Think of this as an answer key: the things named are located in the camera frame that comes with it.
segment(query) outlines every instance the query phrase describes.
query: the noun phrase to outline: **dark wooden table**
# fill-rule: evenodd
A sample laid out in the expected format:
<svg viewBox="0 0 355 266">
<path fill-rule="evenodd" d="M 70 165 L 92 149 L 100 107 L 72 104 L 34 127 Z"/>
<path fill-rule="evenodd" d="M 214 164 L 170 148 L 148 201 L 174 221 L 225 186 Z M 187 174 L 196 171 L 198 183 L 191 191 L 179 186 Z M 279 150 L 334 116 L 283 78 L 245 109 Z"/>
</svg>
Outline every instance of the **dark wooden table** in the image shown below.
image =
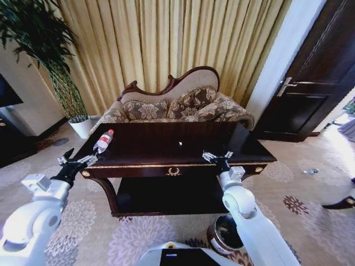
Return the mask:
<svg viewBox="0 0 355 266">
<path fill-rule="evenodd" d="M 101 124 L 76 154 L 91 153 L 100 136 L 114 130 L 99 161 L 82 171 L 104 189 L 113 216 L 227 212 L 215 165 L 203 150 L 233 151 L 230 166 L 247 176 L 276 159 L 239 123 L 174 122 Z M 116 193 L 109 177 L 122 177 Z"/>
</svg>

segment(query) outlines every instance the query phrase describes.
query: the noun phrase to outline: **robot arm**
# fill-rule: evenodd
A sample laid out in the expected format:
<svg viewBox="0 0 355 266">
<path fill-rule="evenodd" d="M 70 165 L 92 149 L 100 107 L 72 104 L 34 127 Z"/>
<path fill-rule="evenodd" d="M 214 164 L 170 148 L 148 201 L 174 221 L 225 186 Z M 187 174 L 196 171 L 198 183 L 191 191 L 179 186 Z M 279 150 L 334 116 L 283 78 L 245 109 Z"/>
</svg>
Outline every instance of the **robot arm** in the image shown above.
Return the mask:
<svg viewBox="0 0 355 266">
<path fill-rule="evenodd" d="M 254 265 L 300 265 L 275 225 L 266 218 L 255 202 L 253 193 L 241 186 L 243 167 L 229 167 L 228 152 L 217 157 L 208 152 L 204 159 L 219 167 L 225 207 L 230 211 L 237 231 Z"/>
<path fill-rule="evenodd" d="M 33 192 L 33 202 L 18 208 L 6 220 L 0 240 L 0 265 L 44 265 L 44 251 L 58 228 L 76 174 L 97 161 L 96 151 L 78 161 L 74 149 L 58 158 L 61 171 L 51 179 L 29 175 L 22 183 Z"/>
</svg>

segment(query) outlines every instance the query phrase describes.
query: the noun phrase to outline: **plastic bottle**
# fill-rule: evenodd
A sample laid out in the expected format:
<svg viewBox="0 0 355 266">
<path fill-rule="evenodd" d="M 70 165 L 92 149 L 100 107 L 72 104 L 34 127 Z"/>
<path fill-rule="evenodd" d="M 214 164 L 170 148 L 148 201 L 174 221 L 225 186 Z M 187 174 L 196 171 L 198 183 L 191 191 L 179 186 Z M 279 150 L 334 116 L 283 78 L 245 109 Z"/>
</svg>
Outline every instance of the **plastic bottle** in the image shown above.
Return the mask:
<svg viewBox="0 0 355 266">
<path fill-rule="evenodd" d="M 302 173 L 306 173 L 308 175 L 314 175 L 315 173 L 318 173 L 319 170 L 316 169 L 316 168 L 313 168 L 313 169 L 308 169 L 308 170 L 303 170 Z"/>
<path fill-rule="evenodd" d="M 99 140 L 94 145 L 94 150 L 98 148 L 98 153 L 102 154 L 107 147 L 109 146 L 113 137 L 113 130 L 110 129 L 109 131 L 103 133 L 103 135 L 99 138 Z"/>
</svg>

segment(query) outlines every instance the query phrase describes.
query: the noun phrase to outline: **television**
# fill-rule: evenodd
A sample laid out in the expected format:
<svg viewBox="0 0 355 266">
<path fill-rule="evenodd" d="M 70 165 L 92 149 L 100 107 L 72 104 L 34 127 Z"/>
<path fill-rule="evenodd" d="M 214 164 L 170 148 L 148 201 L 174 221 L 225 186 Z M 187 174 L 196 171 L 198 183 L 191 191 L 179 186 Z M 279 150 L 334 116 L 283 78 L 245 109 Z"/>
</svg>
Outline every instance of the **television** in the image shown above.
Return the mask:
<svg viewBox="0 0 355 266">
<path fill-rule="evenodd" d="M 23 101 L 0 74 L 0 107 L 21 104 Z"/>
</svg>

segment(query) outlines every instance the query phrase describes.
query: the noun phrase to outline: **curved table leg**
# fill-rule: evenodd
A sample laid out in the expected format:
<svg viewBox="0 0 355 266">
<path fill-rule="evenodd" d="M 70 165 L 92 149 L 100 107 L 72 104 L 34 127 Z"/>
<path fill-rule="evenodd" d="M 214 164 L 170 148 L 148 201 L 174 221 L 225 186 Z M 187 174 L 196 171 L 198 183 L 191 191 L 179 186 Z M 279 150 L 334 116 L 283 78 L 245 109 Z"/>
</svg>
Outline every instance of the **curved table leg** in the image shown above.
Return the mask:
<svg viewBox="0 0 355 266">
<path fill-rule="evenodd" d="M 322 205 L 325 209 L 348 209 L 355 208 L 355 199 L 351 196 L 346 197 L 338 203 L 332 205 Z"/>
<path fill-rule="evenodd" d="M 114 214 L 119 213 L 118 204 L 117 204 L 117 196 L 116 196 L 115 189 L 114 189 L 112 183 L 107 178 L 91 178 L 91 180 L 96 181 L 104 189 L 107 199 L 110 204 L 112 216 Z"/>
</svg>

